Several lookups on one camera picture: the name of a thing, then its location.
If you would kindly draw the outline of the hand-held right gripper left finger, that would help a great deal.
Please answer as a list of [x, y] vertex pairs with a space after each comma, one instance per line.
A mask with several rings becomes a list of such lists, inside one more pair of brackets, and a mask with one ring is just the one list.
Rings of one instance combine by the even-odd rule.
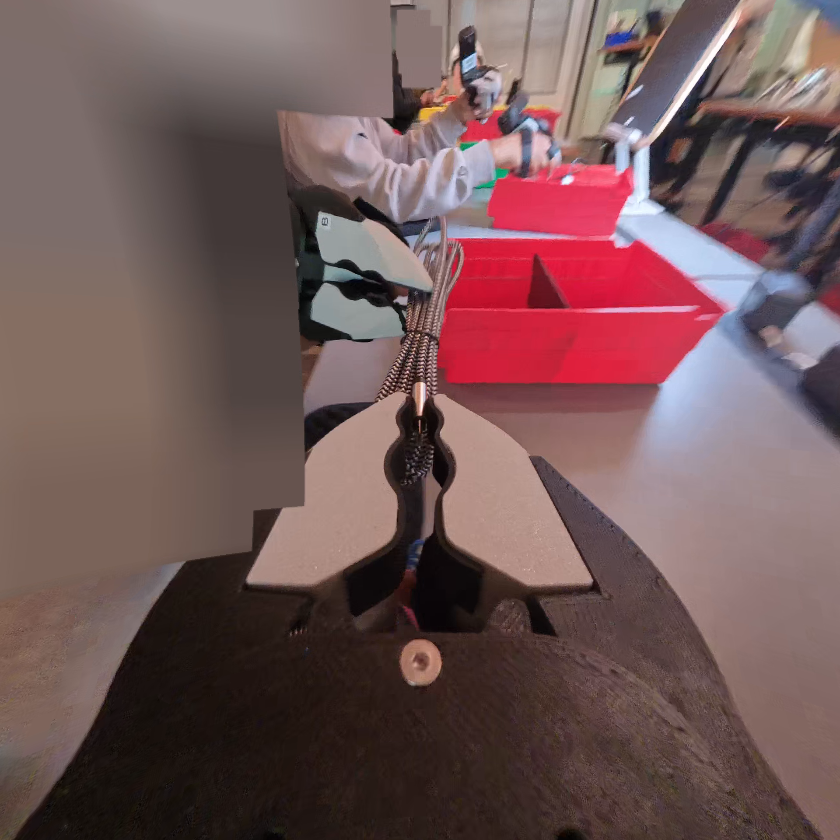
[[403, 453], [407, 402], [389, 395], [311, 449], [304, 503], [280, 510], [247, 588], [337, 602], [353, 617], [394, 594], [406, 563], [408, 508], [395, 457]]

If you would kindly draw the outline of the red bin with black divider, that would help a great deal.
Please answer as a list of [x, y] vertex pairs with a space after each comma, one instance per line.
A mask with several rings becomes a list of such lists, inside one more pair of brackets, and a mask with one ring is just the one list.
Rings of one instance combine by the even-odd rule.
[[460, 244], [438, 354], [449, 383], [660, 385], [726, 312], [639, 241]]

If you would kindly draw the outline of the black honeycomb wrist pad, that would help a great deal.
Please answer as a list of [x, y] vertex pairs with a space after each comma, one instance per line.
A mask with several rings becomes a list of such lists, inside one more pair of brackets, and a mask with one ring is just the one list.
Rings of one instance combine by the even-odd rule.
[[303, 418], [303, 442], [306, 453], [335, 428], [373, 405], [372, 402], [334, 403], [321, 406]]

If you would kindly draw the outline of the red storage bin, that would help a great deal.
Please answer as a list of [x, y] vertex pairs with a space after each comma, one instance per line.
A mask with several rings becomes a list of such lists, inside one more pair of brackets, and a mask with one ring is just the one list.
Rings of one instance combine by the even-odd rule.
[[576, 238], [608, 238], [634, 191], [633, 170], [609, 164], [562, 164], [530, 178], [507, 175], [493, 187], [494, 228]]

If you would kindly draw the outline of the small dark grey box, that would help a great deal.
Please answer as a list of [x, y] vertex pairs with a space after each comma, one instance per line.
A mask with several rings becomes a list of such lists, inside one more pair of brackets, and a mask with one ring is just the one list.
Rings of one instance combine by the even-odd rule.
[[814, 287], [802, 276], [784, 270], [766, 270], [740, 303], [737, 318], [753, 335], [760, 335], [766, 329], [784, 331], [815, 296]]

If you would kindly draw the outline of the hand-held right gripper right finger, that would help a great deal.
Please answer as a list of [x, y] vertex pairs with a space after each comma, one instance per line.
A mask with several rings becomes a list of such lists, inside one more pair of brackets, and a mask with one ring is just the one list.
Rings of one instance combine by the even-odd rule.
[[592, 572], [527, 450], [449, 396], [429, 410], [439, 492], [425, 621], [487, 623], [504, 601], [592, 593]]

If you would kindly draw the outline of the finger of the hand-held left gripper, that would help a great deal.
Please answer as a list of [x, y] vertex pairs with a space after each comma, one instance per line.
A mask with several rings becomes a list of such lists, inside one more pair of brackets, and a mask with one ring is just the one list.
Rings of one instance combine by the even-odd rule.
[[310, 301], [310, 321], [356, 342], [406, 333], [404, 307], [387, 286], [368, 280], [323, 282]]
[[323, 278], [346, 282], [356, 278], [429, 293], [433, 281], [420, 258], [383, 225], [319, 212], [317, 243]]

